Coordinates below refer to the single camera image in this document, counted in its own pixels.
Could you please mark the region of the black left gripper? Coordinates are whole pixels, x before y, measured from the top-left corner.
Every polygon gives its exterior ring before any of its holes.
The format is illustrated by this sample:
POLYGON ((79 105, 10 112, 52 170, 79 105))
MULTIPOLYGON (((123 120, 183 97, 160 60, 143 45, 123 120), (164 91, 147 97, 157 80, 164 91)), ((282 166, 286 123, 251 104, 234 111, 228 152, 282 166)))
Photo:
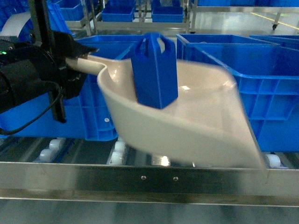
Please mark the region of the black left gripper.
POLYGON ((66 123, 63 99, 77 97, 87 77, 85 73, 73 70, 67 65, 66 59, 77 60, 89 53, 97 52, 99 49, 75 41, 70 34, 59 31, 53 31, 53 33, 57 55, 51 56, 47 53, 47 60, 50 64, 47 66, 44 80, 54 82, 57 86, 48 93, 51 102, 57 100, 51 108, 53 119, 60 123, 66 123))

